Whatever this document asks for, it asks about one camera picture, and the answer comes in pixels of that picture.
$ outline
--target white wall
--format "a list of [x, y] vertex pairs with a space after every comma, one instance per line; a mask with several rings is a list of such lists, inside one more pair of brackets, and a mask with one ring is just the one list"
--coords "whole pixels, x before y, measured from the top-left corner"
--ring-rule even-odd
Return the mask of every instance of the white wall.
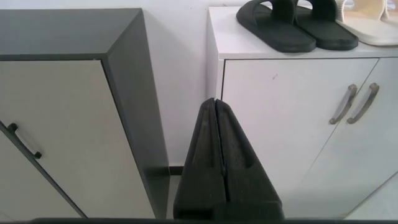
[[2, 0], [0, 9], [141, 7], [146, 20], [160, 114], [171, 166], [183, 165], [205, 100], [209, 6], [246, 0]]

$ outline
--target white cabinet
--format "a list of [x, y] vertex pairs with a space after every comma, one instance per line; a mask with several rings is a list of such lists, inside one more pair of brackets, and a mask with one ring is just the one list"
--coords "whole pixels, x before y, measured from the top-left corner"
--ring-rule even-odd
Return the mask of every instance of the white cabinet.
[[[0, 16], [10, 18], [0, 24], [0, 121], [17, 125], [0, 132], [0, 211], [17, 220], [165, 218], [170, 176], [142, 10]], [[10, 190], [6, 179], [25, 187]], [[37, 195], [34, 185], [43, 185]]]
[[[209, 8], [207, 97], [231, 106], [287, 218], [345, 216], [398, 171], [398, 47], [283, 54], [243, 28], [238, 9]], [[346, 123], [372, 83], [373, 104]]]
[[335, 125], [347, 87], [361, 86], [377, 59], [228, 60], [223, 101], [232, 107], [282, 203]]
[[2, 122], [88, 217], [153, 217], [100, 61], [0, 68]]
[[80, 217], [1, 133], [0, 146], [0, 222]]
[[[290, 216], [344, 217], [398, 171], [397, 71], [398, 58], [378, 61], [295, 199], [285, 207]], [[375, 84], [379, 89], [370, 102], [369, 86]], [[361, 110], [363, 116], [349, 124], [347, 120]]]

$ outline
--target cabinet handle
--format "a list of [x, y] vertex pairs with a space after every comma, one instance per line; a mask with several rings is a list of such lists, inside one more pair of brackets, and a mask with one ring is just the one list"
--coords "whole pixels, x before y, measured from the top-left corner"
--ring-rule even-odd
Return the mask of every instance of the cabinet handle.
[[357, 113], [354, 113], [356, 114], [355, 116], [352, 116], [347, 119], [348, 124], [354, 124], [360, 118], [362, 118], [362, 116], [367, 112], [369, 107], [372, 105], [377, 93], [379, 92], [380, 86], [376, 83], [372, 83], [369, 85], [369, 89], [370, 91], [368, 93], [368, 99], [365, 101], [365, 103], [363, 103], [361, 109]]
[[355, 84], [351, 84], [348, 87], [347, 92], [344, 95], [340, 105], [337, 107], [335, 114], [329, 120], [330, 124], [337, 124], [341, 119], [343, 119], [344, 116], [346, 116], [347, 112], [351, 108], [351, 105], [353, 104], [357, 90], [358, 88]]
[[40, 159], [42, 157], [42, 154], [40, 152], [36, 152], [33, 154], [22, 141], [19, 139], [17, 134], [15, 133], [18, 129], [18, 125], [15, 123], [10, 124], [8, 127], [6, 127], [1, 121], [0, 121], [0, 129], [1, 131], [7, 136], [7, 138], [15, 145], [17, 148], [25, 155], [30, 156], [31, 158], [34, 159]]
[[0, 130], [4, 133], [4, 135], [17, 147], [17, 149], [26, 157], [26, 159], [42, 174], [42, 176], [51, 184], [51, 186], [65, 199], [69, 205], [82, 217], [87, 218], [87, 216], [80, 210], [79, 207], [73, 202], [73, 200], [62, 190], [62, 188], [56, 183], [56, 181], [43, 169], [43, 167], [37, 162], [37, 159], [42, 157], [42, 154], [36, 152], [33, 154], [26, 148], [26, 146], [19, 140], [18, 136], [15, 134], [15, 131], [18, 129], [18, 126], [14, 123], [10, 124], [6, 127], [0, 121]]

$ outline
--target slipper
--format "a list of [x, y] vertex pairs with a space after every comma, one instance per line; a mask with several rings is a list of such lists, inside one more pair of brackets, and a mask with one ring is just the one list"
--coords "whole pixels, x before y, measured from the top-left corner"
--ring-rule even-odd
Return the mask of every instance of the slipper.
[[386, 7], [384, 8], [381, 20], [398, 26], [398, 0], [391, 0], [391, 3], [393, 4], [388, 4], [388, 0], [386, 0]]
[[337, 22], [370, 45], [398, 45], [398, 29], [382, 22], [386, 0], [354, 0], [352, 8], [346, 0], [336, 0]]
[[312, 9], [297, 6], [295, 25], [317, 41], [317, 47], [327, 50], [351, 50], [358, 38], [337, 24], [335, 0], [308, 0]]
[[[269, 1], [272, 9], [262, 5]], [[310, 52], [315, 39], [294, 27], [295, 4], [291, 0], [253, 0], [236, 14], [238, 22], [266, 44], [279, 52]]]

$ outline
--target floor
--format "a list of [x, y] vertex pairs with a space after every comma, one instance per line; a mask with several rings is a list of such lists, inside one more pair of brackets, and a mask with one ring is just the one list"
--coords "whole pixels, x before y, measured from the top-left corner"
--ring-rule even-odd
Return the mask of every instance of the floor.
[[[173, 203], [181, 177], [170, 177], [167, 219], [173, 219]], [[398, 173], [355, 208], [345, 219], [398, 220]]]
[[178, 184], [180, 183], [181, 176], [172, 175], [170, 176], [170, 187], [169, 187], [169, 201], [167, 202], [166, 219], [173, 219], [173, 204], [175, 194], [177, 193]]
[[346, 219], [398, 220], [398, 173], [370, 195]]

